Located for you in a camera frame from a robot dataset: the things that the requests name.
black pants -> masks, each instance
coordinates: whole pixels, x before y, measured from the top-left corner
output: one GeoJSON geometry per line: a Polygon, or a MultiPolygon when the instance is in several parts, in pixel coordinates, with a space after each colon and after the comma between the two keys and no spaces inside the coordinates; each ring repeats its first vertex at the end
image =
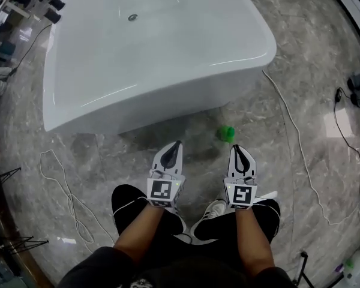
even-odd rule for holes
{"type": "MultiPolygon", "coordinates": [[[[112,210],[113,212],[119,210],[114,215],[119,235],[146,206],[145,197],[144,193],[131,185],[120,185],[113,191],[112,210]]],[[[277,234],[280,222],[280,209],[277,202],[264,200],[253,205],[252,210],[271,243],[277,234]]],[[[173,236],[182,233],[182,230],[179,217],[165,210],[151,247],[140,265],[141,270],[165,266],[187,256],[207,256],[223,261],[234,269],[242,269],[238,253],[235,213],[205,220],[198,225],[194,232],[198,239],[217,239],[209,244],[191,245],[173,236]]]]}

person's left arm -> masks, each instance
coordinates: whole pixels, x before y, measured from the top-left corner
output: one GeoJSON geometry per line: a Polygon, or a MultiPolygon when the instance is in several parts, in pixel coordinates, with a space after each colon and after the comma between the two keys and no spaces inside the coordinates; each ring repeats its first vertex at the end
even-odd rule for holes
{"type": "Polygon", "coordinates": [[[149,204],[121,233],[113,248],[102,247],[75,266],[58,288],[118,287],[130,281],[148,250],[164,208],[149,204]]]}

floor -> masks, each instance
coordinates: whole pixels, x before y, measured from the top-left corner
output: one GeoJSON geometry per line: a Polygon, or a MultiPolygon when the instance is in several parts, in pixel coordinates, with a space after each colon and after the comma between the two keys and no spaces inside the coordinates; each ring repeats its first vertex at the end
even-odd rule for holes
{"type": "MultiPolygon", "coordinates": [[[[359,163],[334,130],[333,99],[335,88],[346,90],[348,75],[360,70],[360,40],[335,0],[252,1],[278,44],[267,72],[279,85],[300,128],[312,182],[326,215],[332,222],[341,221],[359,204],[359,163]]],[[[22,22],[13,34],[18,44],[17,62],[47,24],[33,17],[22,22]]],[[[54,283],[89,252],[75,231],[61,189],[40,175],[40,152],[56,152],[72,192],[116,237],[110,205],[113,189],[127,183],[144,190],[155,153],[169,142],[182,140],[187,183],[178,206],[190,226],[218,194],[226,174],[230,146],[215,137],[222,124],[235,128],[235,142],[257,161],[260,194],[278,190],[281,227],[272,243],[278,266],[293,274],[299,253],[305,250],[309,255],[306,273],[322,286],[360,244],[357,212],[339,225],[329,226],[323,219],[302,165],[296,131],[265,77],[253,91],[222,108],[122,135],[45,133],[42,82],[47,36],[47,31],[39,36],[0,102],[0,168],[22,167],[21,173],[5,184],[5,193],[21,233],[49,240],[49,245],[32,250],[32,254],[54,283]],[[76,244],[62,238],[74,239],[76,244]]],[[[350,126],[350,143],[360,150],[360,109],[343,99],[337,110],[341,126],[350,126]]],[[[62,181],[51,155],[43,159],[43,169],[62,181]]],[[[96,243],[91,248],[111,245],[86,211],[79,206],[77,211],[95,232],[96,243]]]]}

black shirt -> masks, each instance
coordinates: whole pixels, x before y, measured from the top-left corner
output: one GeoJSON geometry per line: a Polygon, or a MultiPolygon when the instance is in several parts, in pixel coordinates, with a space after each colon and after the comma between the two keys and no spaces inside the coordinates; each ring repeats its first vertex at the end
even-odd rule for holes
{"type": "Polygon", "coordinates": [[[132,259],[111,247],[102,247],[75,266],[58,288],[86,287],[200,288],[285,287],[294,288],[280,268],[268,268],[250,282],[243,273],[207,257],[188,257],[162,268],[138,272],[132,259]]]}

white bathtub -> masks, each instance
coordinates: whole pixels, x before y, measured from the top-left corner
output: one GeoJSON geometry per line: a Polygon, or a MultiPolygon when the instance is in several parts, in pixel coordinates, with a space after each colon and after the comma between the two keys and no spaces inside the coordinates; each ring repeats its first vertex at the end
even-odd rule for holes
{"type": "Polygon", "coordinates": [[[64,2],[44,68],[47,131],[122,133],[222,106],[276,53],[250,0],[64,2]]]}

